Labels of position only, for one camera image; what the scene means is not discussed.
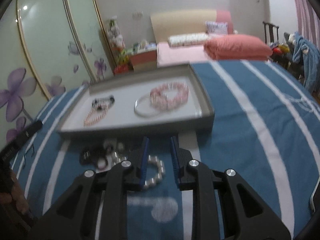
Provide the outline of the white smartphone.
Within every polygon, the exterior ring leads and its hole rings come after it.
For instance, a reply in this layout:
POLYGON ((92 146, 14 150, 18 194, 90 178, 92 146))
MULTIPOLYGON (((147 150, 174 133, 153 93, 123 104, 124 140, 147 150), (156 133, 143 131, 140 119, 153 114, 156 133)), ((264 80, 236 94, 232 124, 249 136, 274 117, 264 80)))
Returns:
POLYGON ((310 196, 309 205, 312 214, 319 210, 320 206, 320 177, 317 180, 316 186, 310 196))

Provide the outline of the blue striped bedspread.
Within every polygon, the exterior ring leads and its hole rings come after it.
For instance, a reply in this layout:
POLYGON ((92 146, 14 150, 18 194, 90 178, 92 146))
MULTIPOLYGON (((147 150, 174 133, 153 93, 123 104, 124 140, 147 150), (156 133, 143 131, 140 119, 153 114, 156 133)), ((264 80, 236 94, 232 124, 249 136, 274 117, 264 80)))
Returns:
MULTIPOLYGON (((211 133, 178 136, 179 145, 210 168, 232 168, 263 198, 296 237, 311 218, 309 199, 319 178, 319 105, 276 64, 195 64, 215 109, 211 133)), ((44 211, 85 171, 79 153, 100 139, 63 140, 57 124, 84 87, 52 98, 40 111, 43 128, 25 146, 15 170, 32 213, 44 211)), ((129 239, 190 239, 192 194, 177 189, 169 139, 150 140, 164 162, 162 182, 128 197, 129 239)))

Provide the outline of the floral sliding wardrobe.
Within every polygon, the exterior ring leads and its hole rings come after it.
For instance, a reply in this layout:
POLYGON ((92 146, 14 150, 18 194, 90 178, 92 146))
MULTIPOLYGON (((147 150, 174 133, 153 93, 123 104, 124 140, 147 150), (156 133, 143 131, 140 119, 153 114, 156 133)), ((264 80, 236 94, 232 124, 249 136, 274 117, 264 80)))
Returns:
POLYGON ((96 0, 11 0, 1 17, 1 145, 52 97, 112 75, 96 0))

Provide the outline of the silver bangle in tray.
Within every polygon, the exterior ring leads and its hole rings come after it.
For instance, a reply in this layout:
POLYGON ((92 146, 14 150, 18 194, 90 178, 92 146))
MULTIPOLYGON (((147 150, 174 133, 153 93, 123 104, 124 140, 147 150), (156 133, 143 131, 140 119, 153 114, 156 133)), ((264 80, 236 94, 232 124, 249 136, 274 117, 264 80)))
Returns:
POLYGON ((161 115, 161 111, 151 104, 149 94, 141 96, 135 101, 134 112, 141 118, 153 118, 161 115))

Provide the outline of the grey cardboard tray box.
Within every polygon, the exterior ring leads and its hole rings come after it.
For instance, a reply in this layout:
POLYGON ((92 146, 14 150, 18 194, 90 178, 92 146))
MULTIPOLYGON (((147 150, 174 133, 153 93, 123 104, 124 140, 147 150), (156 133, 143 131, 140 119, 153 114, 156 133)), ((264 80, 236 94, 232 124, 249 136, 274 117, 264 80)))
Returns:
POLYGON ((180 64, 126 73, 85 88, 64 114, 57 132, 65 138, 138 137, 153 134, 175 134, 186 131, 211 131, 215 111, 209 95, 190 64, 180 64), (155 107, 150 92, 161 85, 186 85, 186 103, 174 109, 155 107), (102 119, 86 126, 99 114, 87 114, 95 100, 114 97, 115 102, 102 119))

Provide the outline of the stack of plush toys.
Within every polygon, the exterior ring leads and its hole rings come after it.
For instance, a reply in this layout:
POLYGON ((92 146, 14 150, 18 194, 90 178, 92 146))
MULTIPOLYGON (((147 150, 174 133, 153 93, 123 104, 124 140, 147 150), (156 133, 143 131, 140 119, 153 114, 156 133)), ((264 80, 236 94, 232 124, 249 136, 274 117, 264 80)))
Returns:
POLYGON ((120 33, 117 16, 113 16, 108 20, 107 38, 114 54, 116 63, 118 63, 121 52, 125 49, 125 42, 123 36, 120 33))

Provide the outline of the salmon folded duvet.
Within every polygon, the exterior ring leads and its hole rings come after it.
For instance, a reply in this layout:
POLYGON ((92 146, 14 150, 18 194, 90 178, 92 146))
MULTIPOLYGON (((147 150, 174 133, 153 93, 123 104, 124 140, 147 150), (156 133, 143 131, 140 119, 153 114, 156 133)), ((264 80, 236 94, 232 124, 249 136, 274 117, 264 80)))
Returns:
POLYGON ((215 37, 203 45, 204 51, 214 60, 265 61, 272 49, 260 38, 252 35, 231 34, 215 37))

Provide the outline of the pink nightstand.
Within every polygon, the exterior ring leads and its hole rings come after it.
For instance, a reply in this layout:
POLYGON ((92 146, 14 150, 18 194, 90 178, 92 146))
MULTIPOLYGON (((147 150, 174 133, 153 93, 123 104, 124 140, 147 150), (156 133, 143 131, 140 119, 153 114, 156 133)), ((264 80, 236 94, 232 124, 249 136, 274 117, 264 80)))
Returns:
POLYGON ((135 72, 157 68, 157 50, 143 51, 130 56, 130 62, 135 72))

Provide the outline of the blue plush robe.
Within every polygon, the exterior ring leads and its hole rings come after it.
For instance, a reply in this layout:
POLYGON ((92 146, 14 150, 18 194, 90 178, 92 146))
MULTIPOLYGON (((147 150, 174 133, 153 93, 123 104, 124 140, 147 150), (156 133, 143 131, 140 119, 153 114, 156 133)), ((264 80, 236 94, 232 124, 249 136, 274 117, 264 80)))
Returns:
POLYGON ((300 59, 303 60, 303 86, 312 94, 319 89, 319 50, 299 32, 294 33, 294 46, 292 61, 299 63, 300 59))

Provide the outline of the pink bed sheet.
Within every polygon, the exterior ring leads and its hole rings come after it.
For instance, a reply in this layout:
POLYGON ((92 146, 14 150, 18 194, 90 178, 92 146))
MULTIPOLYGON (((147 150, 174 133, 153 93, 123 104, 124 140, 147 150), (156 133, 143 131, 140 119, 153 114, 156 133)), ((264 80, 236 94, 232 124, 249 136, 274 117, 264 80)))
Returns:
POLYGON ((206 62, 211 58, 204 51, 203 45, 171 47, 168 42, 157 44, 157 67, 182 63, 206 62))

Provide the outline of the white patterned pillow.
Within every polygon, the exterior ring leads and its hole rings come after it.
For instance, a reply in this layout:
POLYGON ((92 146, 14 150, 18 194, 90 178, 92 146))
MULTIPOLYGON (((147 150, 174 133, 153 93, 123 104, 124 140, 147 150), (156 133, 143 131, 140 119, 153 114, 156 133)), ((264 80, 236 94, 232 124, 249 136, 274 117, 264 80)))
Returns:
POLYGON ((173 35, 168 38, 168 44, 171 47, 196 46, 204 44, 209 39, 207 33, 173 35))

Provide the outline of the dark wooden chair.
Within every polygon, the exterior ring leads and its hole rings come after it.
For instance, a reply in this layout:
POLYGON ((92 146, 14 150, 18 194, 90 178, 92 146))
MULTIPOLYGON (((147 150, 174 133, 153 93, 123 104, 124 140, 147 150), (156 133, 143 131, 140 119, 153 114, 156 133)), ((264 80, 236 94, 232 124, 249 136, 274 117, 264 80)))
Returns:
POLYGON ((265 43, 279 41, 279 26, 263 21, 265 43))

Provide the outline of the purple floral pillow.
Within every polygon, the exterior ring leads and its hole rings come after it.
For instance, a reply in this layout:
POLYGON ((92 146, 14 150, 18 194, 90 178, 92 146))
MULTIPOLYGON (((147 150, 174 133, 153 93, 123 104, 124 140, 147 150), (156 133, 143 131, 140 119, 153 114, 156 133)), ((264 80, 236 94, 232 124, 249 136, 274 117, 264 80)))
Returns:
POLYGON ((206 32, 209 34, 228 34, 228 23, 227 22, 214 22, 206 21, 206 32))

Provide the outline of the pink curtain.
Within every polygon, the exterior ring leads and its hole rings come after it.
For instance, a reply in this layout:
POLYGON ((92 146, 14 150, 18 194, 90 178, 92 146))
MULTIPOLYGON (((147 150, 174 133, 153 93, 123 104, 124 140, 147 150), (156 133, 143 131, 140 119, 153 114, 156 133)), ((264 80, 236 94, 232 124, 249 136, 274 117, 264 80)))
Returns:
POLYGON ((295 0, 298 32, 319 49, 319 17, 308 0, 295 0))

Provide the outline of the cream pink headboard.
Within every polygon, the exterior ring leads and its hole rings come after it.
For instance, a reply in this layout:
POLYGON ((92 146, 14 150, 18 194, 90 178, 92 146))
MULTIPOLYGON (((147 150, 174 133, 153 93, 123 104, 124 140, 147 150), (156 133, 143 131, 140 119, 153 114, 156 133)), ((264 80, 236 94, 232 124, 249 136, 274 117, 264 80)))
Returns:
POLYGON ((204 33, 205 22, 227 22, 228 33, 234 31, 231 13, 216 9, 188 9, 159 12, 150 15, 153 34, 157 43, 166 42, 170 36, 204 33))

